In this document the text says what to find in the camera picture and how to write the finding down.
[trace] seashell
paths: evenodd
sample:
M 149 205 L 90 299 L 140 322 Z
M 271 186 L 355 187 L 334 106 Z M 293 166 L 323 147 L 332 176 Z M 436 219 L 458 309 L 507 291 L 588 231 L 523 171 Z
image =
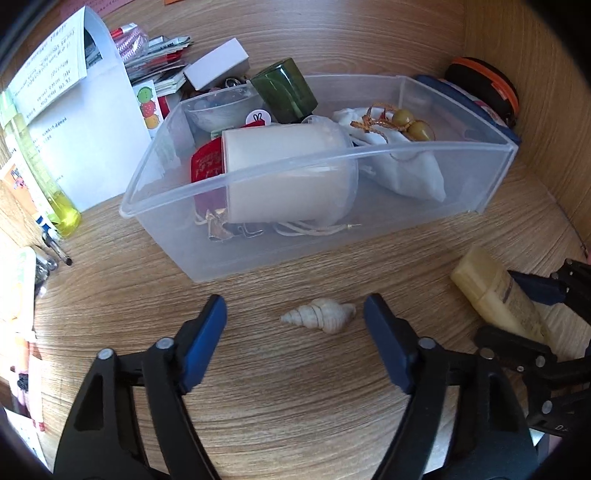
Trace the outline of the seashell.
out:
M 317 328 L 326 333 L 339 333 L 355 316 L 355 305 L 340 304 L 332 299 L 314 299 L 281 315 L 280 320 L 293 325 Z

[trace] yellow olive bead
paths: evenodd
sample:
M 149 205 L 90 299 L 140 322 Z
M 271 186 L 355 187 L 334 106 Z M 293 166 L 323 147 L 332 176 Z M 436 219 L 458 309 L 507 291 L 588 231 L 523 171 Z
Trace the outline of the yellow olive bead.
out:
M 394 115 L 392 116 L 392 123 L 397 127 L 403 127 L 404 125 L 408 124 L 409 122 L 412 122 L 413 120 L 414 115 L 404 108 L 396 110 L 394 112 Z
M 410 127 L 408 127 L 407 133 L 413 140 L 421 141 L 432 141 L 435 140 L 435 134 L 431 127 L 422 120 L 417 120 Z

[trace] metal bolt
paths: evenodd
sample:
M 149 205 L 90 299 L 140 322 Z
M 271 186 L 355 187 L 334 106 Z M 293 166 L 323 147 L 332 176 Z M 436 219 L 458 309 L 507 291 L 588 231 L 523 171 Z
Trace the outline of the metal bolt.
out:
M 550 413 L 552 411 L 552 406 L 552 402 L 550 400 L 546 400 L 544 403 L 542 403 L 542 413 L 544 415 Z
M 166 350 L 174 345 L 174 340 L 170 337 L 164 337 L 156 342 L 156 348 Z
M 103 348 L 99 353 L 96 354 L 98 358 L 101 360 L 107 360 L 113 356 L 113 349 L 112 348 Z
M 495 353 L 488 347 L 480 349 L 480 356 L 487 360 L 492 360 L 495 357 Z
M 418 340 L 418 345 L 425 350 L 432 350 L 435 348 L 437 343 L 431 337 L 421 337 Z

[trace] green glass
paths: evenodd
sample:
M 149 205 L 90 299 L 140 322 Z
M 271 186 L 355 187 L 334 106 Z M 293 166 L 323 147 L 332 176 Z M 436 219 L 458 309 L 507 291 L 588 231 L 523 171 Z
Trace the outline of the green glass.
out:
M 257 73 L 251 82 L 281 124 L 301 122 L 318 101 L 293 59 L 285 59 Z

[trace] green cartoon face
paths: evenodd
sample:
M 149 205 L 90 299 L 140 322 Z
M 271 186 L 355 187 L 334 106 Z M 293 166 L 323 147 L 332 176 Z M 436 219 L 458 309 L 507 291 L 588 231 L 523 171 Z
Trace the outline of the green cartoon face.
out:
M 142 87 L 138 92 L 138 100 L 140 103 L 148 103 L 152 99 L 152 89 L 150 87 Z

